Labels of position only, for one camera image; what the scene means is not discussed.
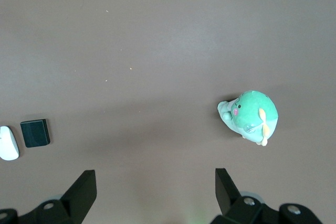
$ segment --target dark green box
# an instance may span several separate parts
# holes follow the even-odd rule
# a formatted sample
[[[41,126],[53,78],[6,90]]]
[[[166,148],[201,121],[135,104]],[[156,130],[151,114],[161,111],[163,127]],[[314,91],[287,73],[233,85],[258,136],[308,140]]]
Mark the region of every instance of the dark green box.
[[[22,122],[21,130],[26,147],[44,146],[50,143],[45,119]]]

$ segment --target silver bolt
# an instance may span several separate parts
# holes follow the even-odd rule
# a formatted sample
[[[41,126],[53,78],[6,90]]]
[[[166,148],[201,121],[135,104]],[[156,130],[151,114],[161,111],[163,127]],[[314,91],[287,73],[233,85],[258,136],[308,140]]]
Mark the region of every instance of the silver bolt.
[[[254,206],[255,205],[254,200],[251,199],[251,198],[245,198],[244,203],[249,205],[249,206]]]
[[[6,212],[2,212],[2,213],[0,214],[0,220],[5,219],[7,216],[8,216],[8,213],[6,213]]]
[[[287,207],[288,211],[290,211],[292,214],[299,215],[301,213],[300,209],[296,206],[290,205]]]
[[[47,210],[47,209],[52,208],[53,206],[54,206],[54,203],[51,202],[51,203],[45,204],[44,207],[43,207],[43,209]]]

